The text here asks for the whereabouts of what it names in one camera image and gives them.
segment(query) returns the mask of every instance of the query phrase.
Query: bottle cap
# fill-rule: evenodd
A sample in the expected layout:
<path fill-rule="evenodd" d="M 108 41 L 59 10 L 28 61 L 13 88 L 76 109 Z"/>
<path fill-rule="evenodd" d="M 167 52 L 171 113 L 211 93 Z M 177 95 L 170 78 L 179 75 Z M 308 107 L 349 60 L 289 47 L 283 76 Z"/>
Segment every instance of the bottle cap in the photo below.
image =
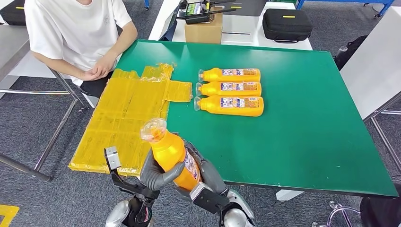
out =
<path fill-rule="evenodd" d="M 193 108 L 195 111 L 198 111 L 201 109 L 201 98 L 195 97 L 193 100 Z"/>
<path fill-rule="evenodd" d="M 196 96 L 201 96 L 202 95 L 202 84 L 201 83 L 196 83 L 196 85 L 195 85 L 195 95 Z"/>
<path fill-rule="evenodd" d="M 140 129 L 140 137 L 148 142 L 158 142 L 164 137 L 166 131 L 167 122 L 162 118 L 154 118 Z"/>
<path fill-rule="evenodd" d="M 203 70 L 199 70 L 199 72 L 198 72 L 198 81 L 199 81 L 199 82 L 204 82 L 204 81 L 205 81 L 205 74 L 204 74 L 204 72 L 205 72 L 205 71 L 203 71 Z"/>

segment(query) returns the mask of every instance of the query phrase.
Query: black case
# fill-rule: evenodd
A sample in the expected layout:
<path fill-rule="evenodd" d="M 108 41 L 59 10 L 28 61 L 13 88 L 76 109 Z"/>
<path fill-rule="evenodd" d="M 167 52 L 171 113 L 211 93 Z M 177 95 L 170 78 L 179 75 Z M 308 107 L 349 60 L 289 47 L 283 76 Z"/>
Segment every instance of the black case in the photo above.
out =
<path fill-rule="evenodd" d="M 306 13 L 296 9 L 267 9 L 262 25 L 266 38 L 291 43 L 307 39 L 313 28 Z"/>
<path fill-rule="evenodd" d="M 25 12 L 17 7 L 24 7 L 25 0 L 14 0 L 0 10 L 0 15 L 9 25 L 26 26 Z"/>

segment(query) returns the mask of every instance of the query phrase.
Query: gray carpet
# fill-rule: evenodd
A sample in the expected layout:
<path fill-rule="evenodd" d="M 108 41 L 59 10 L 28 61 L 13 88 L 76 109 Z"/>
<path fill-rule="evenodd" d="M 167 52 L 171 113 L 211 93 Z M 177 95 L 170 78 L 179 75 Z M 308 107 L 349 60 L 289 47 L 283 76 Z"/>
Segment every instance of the gray carpet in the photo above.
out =
<path fill-rule="evenodd" d="M 151 0 L 150 10 L 142 1 L 124 1 L 135 21 L 140 38 L 150 34 L 161 0 Z M 311 36 L 315 50 L 332 54 L 339 46 L 366 35 L 375 26 L 370 7 L 353 3 L 307 2 L 303 9 L 315 26 Z M 62 90 L 54 79 L 20 78 L 14 89 Z M 54 129 L 71 102 L 69 96 L 28 96 L 7 94 L 0 100 L 0 152 L 34 166 Z M 400 110 L 401 103 L 393 109 Z M 76 107 L 61 132 L 55 147 L 43 166 L 43 172 L 54 175 L 51 183 L 41 183 L 0 163 L 0 204 L 20 207 L 12 227 L 100 227 L 113 206 L 128 194 L 112 186 L 105 174 L 71 171 L 67 164 L 82 137 L 92 110 L 78 112 Z M 390 142 L 401 156 L 400 116 L 378 118 Z M 366 124 L 390 175 L 400 175 L 380 137 L 370 122 Z M 275 200 L 278 189 L 235 187 L 253 208 L 258 226 L 306 227 L 313 221 L 324 222 L 331 211 L 330 200 L 359 207 L 361 198 L 326 193 L 305 192 L 293 200 Z M 156 227 L 215 227 L 218 218 L 181 201 L 168 186 L 154 205 Z M 361 226 L 357 215 L 351 215 L 354 226 Z M 335 226 L 345 226 L 340 215 Z"/>

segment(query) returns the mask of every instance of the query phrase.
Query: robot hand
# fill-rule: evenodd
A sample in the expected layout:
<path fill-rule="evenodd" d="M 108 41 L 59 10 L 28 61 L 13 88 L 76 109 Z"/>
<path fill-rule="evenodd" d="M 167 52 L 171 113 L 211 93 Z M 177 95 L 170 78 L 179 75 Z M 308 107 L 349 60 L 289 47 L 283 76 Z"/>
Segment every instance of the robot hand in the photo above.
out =
<path fill-rule="evenodd" d="M 184 140 L 184 145 L 198 164 L 203 180 L 191 192 L 177 188 L 180 197 L 211 213 L 219 213 L 220 226 L 253 227 L 254 214 L 242 196 L 227 188 L 214 165 L 205 159 L 192 143 Z M 148 188 L 158 190 L 178 177 L 183 168 L 183 163 L 178 163 L 165 173 L 150 151 L 144 162 L 140 180 Z"/>

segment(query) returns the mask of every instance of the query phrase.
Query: orange bottle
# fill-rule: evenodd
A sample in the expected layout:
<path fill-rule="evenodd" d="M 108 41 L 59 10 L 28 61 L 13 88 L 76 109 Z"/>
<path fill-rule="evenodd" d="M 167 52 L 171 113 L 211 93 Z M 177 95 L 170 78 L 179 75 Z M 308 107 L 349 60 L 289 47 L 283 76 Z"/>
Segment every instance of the orange bottle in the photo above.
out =
<path fill-rule="evenodd" d="M 140 136 L 150 143 L 155 160 L 165 171 L 172 169 L 178 162 L 185 163 L 183 172 L 174 180 L 177 186 L 191 191 L 201 181 L 195 159 L 185 149 L 184 141 L 167 130 L 164 119 L 155 118 L 145 123 Z"/>
<path fill-rule="evenodd" d="M 212 114 L 227 114 L 259 117 L 263 113 L 263 98 L 256 96 L 210 96 L 195 97 L 195 110 L 206 110 Z"/>
<path fill-rule="evenodd" d="M 221 82 L 235 82 L 235 81 L 261 81 L 261 72 L 259 69 L 229 69 L 221 70 L 213 68 L 211 70 L 199 70 L 199 82 L 203 81 L 221 81 Z"/>
<path fill-rule="evenodd" d="M 196 96 L 261 96 L 262 86 L 259 82 L 210 82 L 196 84 Z"/>

